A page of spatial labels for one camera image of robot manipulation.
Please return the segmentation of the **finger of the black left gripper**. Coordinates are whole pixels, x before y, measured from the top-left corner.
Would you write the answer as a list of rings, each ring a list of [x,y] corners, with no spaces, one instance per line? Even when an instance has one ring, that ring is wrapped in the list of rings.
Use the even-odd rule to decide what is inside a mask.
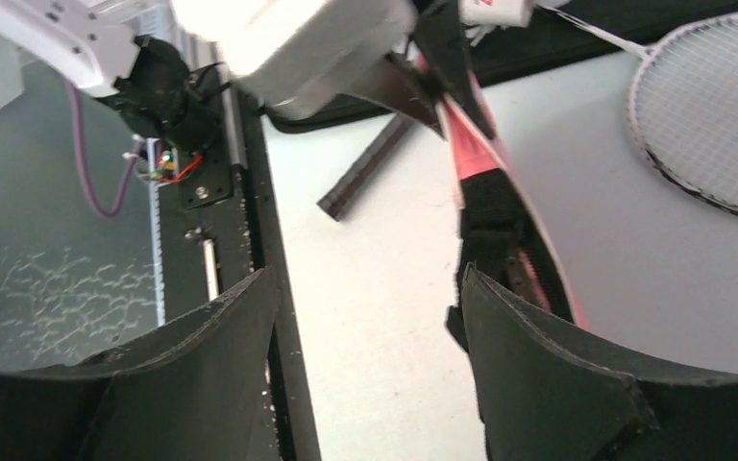
[[[444,136],[434,98],[422,74],[400,54],[387,54],[373,63],[348,84],[344,93],[405,115]]]

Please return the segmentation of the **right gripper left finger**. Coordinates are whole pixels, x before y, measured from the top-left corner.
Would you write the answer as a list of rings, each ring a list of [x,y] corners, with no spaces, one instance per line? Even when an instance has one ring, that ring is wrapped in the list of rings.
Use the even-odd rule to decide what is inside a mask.
[[[72,366],[0,373],[0,460],[244,460],[275,272]]]

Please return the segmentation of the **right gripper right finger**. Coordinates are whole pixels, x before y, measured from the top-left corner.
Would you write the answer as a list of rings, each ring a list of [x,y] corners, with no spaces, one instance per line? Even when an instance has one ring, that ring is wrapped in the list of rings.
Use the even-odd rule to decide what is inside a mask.
[[[630,350],[475,267],[462,292],[495,460],[738,460],[738,375]]]

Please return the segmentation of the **white shuttlecock tube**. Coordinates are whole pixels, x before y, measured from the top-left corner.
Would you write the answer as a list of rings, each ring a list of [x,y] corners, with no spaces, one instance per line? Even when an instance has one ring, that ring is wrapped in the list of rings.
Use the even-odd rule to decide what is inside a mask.
[[[525,28],[535,8],[533,0],[460,0],[462,22],[467,25],[490,25]]]

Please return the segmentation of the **pink sport racket bag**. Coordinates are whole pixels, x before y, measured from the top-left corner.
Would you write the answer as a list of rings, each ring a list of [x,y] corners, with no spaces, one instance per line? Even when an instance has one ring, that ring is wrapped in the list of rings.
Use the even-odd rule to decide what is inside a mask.
[[[456,1],[417,1],[415,62],[447,141],[458,199],[459,262],[522,299],[578,327],[586,324],[546,226],[516,180],[472,70]]]

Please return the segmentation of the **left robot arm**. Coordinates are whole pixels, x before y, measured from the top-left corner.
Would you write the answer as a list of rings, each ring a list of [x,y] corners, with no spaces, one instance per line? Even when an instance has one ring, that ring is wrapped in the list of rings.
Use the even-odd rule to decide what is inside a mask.
[[[234,84],[291,120],[339,95],[402,112],[436,115],[418,73],[394,47],[420,49],[454,1],[173,1],[176,24],[214,44]],[[32,53],[146,137],[206,149],[216,118],[189,88],[189,68],[170,42],[79,1],[0,1],[0,36]]]

